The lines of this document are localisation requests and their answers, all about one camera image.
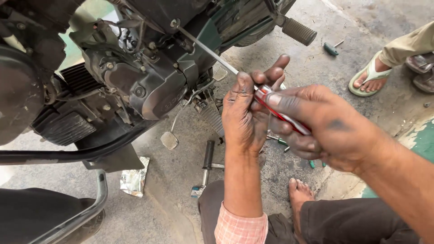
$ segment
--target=red screwdriver handle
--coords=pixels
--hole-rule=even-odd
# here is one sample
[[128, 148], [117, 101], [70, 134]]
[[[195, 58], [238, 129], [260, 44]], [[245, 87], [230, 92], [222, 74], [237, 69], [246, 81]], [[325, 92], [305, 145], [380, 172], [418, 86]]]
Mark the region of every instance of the red screwdriver handle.
[[276, 111], [272, 110], [266, 103], [265, 103], [265, 98], [267, 97], [268, 94], [272, 93], [273, 89], [267, 85], [262, 85], [260, 86], [256, 92], [255, 92], [255, 99], [262, 105], [264, 105], [266, 108], [268, 108], [270, 110], [270, 112], [276, 116], [277, 118], [279, 118], [280, 120], [286, 121], [289, 124], [291, 124], [293, 126], [293, 130], [302, 134], [302, 135], [311, 135], [311, 129], [309, 127], [307, 127], [306, 125], [304, 125], [301, 122], [296, 121], [295, 119], [292, 119], [284, 114], [281, 113], [277, 113]]

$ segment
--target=screwdriver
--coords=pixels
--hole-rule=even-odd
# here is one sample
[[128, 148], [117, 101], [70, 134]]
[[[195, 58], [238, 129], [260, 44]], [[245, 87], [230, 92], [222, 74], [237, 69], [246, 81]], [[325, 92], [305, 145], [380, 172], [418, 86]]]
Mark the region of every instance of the screwdriver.
[[338, 51], [336, 51], [336, 47], [339, 46], [339, 45], [341, 45], [342, 42], [344, 42], [344, 40], [340, 41], [338, 44], [336, 44], [336, 45], [334, 45], [334, 46], [331, 45], [331, 44], [329, 44], [329, 43], [324, 43], [324, 49], [325, 49], [328, 53], [330, 53], [331, 55], [333, 55], [333, 56], [338, 56], [339, 53], [338, 53]]
[[275, 139], [275, 140], [277, 140], [277, 143], [279, 143], [279, 144], [282, 144], [282, 145], [288, 146], [288, 144], [286, 143], [286, 141], [282, 140], [282, 138], [277, 138], [277, 137], [270, 136], [270, 135], [267, 135], [267, 137], [270, 137], [271, 139]]
[[[219, 63], [221, 63], [224, 67], [226, 67], [228, 70], [230, 70], [235, 75], [238, 74], [238, 70], [236, 70], [234, 67], [232, 67], [230, 64], [228, 64], [226, 61], [222, 60], [215, 52], [213, 52], [211, 49], [209, 49], [207, 46], [205, 46], [202, 42], [200, 42], [198, 39], [196, 39], [194, 36], [192, 36], [188, 31], [184, 30], [179, 24], [177, 24], [176, 28], [181, 31], [188, 39], [196, 43], [198, 46], [200, 46], [203, 51], [207, 52], [209, 55], [211, 55], [213, 58], [215, 58]], [[262, 85], [260, 88], [257, 86], [254, 86], [255, 88], [255, 99], [262, 105], [264, 105], [270, 112], [275, 115], [277, 118], [288, 122], [293, 126], [293, 130], [302, 134], [302, 135], [311, 135], [311, 130], [306, 127], [304, 124], [284, 115], [281, 113], [277, 113], [274, 110], [272, 110], [266, 103], [265, 98], [268, 94], [273, 92], [273, 89], [267, 85]]]

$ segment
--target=rubber footpeg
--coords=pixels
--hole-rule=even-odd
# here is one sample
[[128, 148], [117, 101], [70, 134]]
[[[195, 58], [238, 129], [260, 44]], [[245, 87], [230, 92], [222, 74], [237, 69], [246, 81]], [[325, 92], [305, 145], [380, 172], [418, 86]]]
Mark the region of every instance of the rubber footpeg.
[[298, 21], [288, 18], [282, 27], [282, 32], [297, 42], [309, 46], [316, 37], [317, 32]]

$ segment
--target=green sandal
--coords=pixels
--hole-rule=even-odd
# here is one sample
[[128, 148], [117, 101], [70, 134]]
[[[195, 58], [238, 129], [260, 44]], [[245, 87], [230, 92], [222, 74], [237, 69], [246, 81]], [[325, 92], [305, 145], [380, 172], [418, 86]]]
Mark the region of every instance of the green sandal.
[[[378, 53], [376, 53], [374, 55], [374, 57], [371, 59], [371, 61], [369, 61], [368, 65], [362, 69], [361, 71], [359, 71], [351, 80], [350, 83], [348, 83], [348, 89], [350, 89], [350, 92], [354, 93], [355, 95], [358, 96], [372, 96], [374, 94], [376, 94], [378, 92], [378, 90], [373, 91], [373, 92], [366, 92], [366, 91], [361, 91], [360, 87], [362, 87], [363, 84], [365, 84], [367, 81], [369, 80], [376, 80], [376, 79], [383, 79], [386, 78], [390, 75], [390, 72], [392, 72], [392, 69], [383, 71], [383, 72], [377, 72], [375, 71], [375, 59], [378, 57], [378, 55], [381, 53], [381, 51], [379, 51]], [[356, 81], [364, 71], [367, 71], [368, 73], [368, 77], [366, 77], [366, 80], [360, 85], [359, 88], [355, 88], [353, 86], [354, 81]]]

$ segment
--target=forearm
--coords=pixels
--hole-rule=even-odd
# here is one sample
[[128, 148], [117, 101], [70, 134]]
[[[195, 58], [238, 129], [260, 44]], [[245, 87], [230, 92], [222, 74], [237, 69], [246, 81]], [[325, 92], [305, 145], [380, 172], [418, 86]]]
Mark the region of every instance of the forearm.
[[434, 243], [434, 165], [392, 139], [387, 144], [389, 155], [366, 162], [358, 175], [426, 243]]
[[257, 155], [240, 155], [226, 150], [224, 170], [224, 206], [232, 214], [245, 218], [263, 215], [260, 169]]

